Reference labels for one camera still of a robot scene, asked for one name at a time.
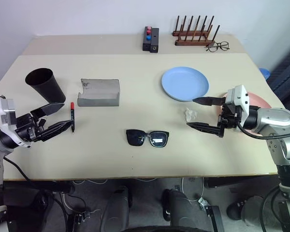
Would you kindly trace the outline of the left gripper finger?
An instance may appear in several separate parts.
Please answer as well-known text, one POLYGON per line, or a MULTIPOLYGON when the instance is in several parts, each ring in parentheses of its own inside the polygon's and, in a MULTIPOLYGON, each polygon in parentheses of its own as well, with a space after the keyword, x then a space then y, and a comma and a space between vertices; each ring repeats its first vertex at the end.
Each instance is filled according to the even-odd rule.
POLYGON ((63 106, 64 106, 64 103, 60 103, 60 102, 49 103, 47 105, 44 105, 42 107, 39 107, 31 111, 30 113, 35 119, 39 119, 44 116, 49 116, 51 114, 56 113, 63 106))
POLYGON ((61 134, 62 132, 66 131, 69 127, 71 127, 73 122, 74 122, 73 120, 65 120, 49 126, 46 130, 40 133, 40 140, 45 142, 61 134))

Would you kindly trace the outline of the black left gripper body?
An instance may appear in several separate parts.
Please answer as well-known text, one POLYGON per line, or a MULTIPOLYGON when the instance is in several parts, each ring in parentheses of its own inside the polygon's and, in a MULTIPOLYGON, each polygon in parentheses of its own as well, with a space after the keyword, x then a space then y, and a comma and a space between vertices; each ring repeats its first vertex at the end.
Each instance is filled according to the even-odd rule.
POLYGON ((47 141, 44 124, 47 114, 43 110, 33 110, 16 119, 16 133, 25 142, 47 141))

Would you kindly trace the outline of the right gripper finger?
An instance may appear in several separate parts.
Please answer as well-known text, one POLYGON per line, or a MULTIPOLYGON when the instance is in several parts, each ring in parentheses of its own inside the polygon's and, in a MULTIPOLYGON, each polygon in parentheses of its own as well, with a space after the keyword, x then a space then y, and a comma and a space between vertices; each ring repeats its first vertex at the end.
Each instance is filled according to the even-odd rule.
POLYGON ((225 97, 222 97, 222 98, 218 98, 218 97, 199 97, 199 98, 193 99, 192 101, 197 103, 197 104, 201 104, 201 105, 222 106, 225 103, 225 100, 226 100, 225 97))
POLYGON ((201 122, 187 122, 187 125, 200 132, 214 134, 220 138, 224 136, 224 127, 210 126, 207 123, 201 123, 201 122))

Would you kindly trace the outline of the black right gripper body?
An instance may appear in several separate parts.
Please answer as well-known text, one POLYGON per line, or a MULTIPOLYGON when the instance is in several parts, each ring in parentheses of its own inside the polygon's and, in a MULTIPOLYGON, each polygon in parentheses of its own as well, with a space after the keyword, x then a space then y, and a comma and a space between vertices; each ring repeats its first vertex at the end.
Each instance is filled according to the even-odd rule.
POLYGON ((222 98, 221 112, 218 116, 218 127, 225 129, 236 128, 237 123, 242 121, 242 107, 234 105, 233 103, 227 104, 226 98, 222 98))

